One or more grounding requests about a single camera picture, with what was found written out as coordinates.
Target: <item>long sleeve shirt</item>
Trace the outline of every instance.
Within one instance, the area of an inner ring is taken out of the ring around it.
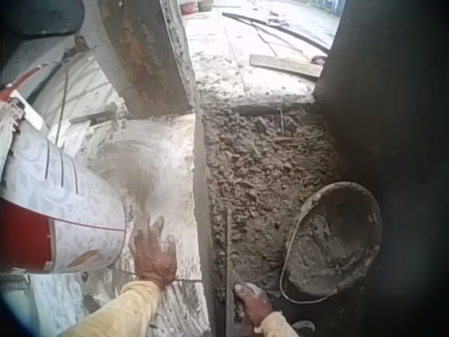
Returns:
[[[161,297],[148,281],[127,283],[121,295],[60,334],[60,337],[145,337]],[[268,315],[256,333],[266,337],[296,337],[280,312]]]

